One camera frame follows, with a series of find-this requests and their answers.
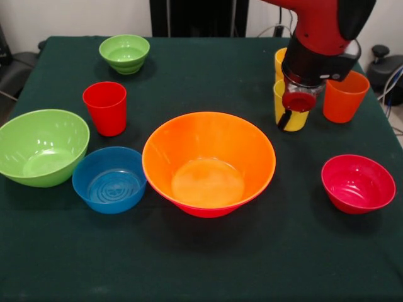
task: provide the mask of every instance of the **red bowl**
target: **red bowl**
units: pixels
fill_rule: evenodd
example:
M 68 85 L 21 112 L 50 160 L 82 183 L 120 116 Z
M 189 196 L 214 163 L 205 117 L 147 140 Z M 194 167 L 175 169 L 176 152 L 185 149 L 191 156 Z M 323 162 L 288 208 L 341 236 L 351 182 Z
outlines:
M 383 208 L 396 194 L 390 173 L 372 159 L 359 155 L 329 159 L 322 168 L 322 182 L 335 207 L 347 214 Z

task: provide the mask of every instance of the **large orange bowl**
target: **large orange bowl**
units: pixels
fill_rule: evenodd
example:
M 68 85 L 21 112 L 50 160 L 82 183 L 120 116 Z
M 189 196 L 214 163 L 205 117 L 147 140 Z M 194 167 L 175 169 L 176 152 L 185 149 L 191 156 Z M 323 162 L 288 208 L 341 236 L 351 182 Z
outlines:
M 259 128 L 218 112 L 166 122 L 143 150 L 151 186 L 183 211 L 204 218 L 224 216 L 255 198 L 275 167 L 273 146 Z

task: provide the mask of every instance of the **green bowl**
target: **green bowl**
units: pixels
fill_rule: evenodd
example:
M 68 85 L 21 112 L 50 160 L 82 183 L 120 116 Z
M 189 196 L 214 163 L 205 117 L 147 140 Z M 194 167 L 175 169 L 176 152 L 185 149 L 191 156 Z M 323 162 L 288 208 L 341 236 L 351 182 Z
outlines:
M 0 173 L 31 187 L 56 186 L 71 176 L 88 142 L 88 125 L 74 113 L 25 113 L 0 128 Z
M 99 46 L 101 56 L 120 74 L 134 74 L 139 71 L 149 50 L 149 42 L 135 35 L 112 36 Z

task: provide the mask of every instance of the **cup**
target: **cup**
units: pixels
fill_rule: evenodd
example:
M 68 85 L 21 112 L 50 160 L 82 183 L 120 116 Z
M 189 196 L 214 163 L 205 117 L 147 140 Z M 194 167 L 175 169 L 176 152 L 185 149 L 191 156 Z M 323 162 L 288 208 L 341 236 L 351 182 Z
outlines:
M 368 79 L 355 71 L 351 71 L 341 82 L 328 80 L 323 115 L 333 123 L 351 121 L 369 88 Z
M 96 130 L 106 137 L 121 134 L 126 128 L 126 89 L 115 82 L 98 82 L 82 94 Z
M 281 64 L 283 63 L 285 52 L 287 51 L 287 47 L 281 48 L 277 50 L 275 53 L 275 70 L 276 70 L 276 82 L 284 79 L 284 74 L 281 69 Z
M 283 106 L 283 94 L 285 91 L 285 83 L 283 80 L 276 82 L 273 86 L 273 92 L 275 97 L 275 117 L 276 117 L 276 125 L 280 121 L 280 118 L 285 114 L 285 108 Z M 305 122 L 307 121 L 309 111 L 306 112 L 297 112 L 292 111 L 290 120 L 284 127 L 284 131 L 298 131 L 302 127 L 304 127 Z

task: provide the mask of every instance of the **white wall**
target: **white wall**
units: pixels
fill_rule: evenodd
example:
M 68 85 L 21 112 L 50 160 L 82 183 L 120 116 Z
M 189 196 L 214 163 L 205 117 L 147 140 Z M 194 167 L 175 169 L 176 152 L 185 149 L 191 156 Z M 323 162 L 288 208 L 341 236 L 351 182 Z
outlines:
M 358 37 L 364 68 L 372 60 L 370 49 L 374 44 L 383 43 L 391 53 L 403 53 L 402 11 L 403 0 L 377 1 Z M 152 35 L 149 0 L 0 0 L 0 20 L 12 52 L 36 52 L 38 42 L 51 35 Z M 277 22 L 277 6 L 250 0 L 247 36 L 257 36 Z M 283 23 L 290 24 L 285 9 Z M 296 24 L 294 14 L 292 29 Z M 270 30 L 263 36 L 272 34 Z
M 152 35 L 148 0 L 0 0 L 0 20 L 13 53 L 51 35 Z
M 385 44 L 390 48 L 391 54 L 403 54 L 403 35 L 400 33 L 400 29 L 403 27 L 402 11 L 402 0 L 377 1 L 368 22 L 358 37 L 358 41 L 362 47 L 360 64 L 364 69 L 373 60 L 371 48 L 375 44 Z M 257 36 L 265 28 L 277 22 L 278 6 L 265 3 L 261 0 L 250 0 L 247 36 Z M 283 23 L 286 25 L 289 24 L 289 16 L 286 10 L 283 10 Z M 263 36 L 272 35 L 273 30 L 270 30 Z

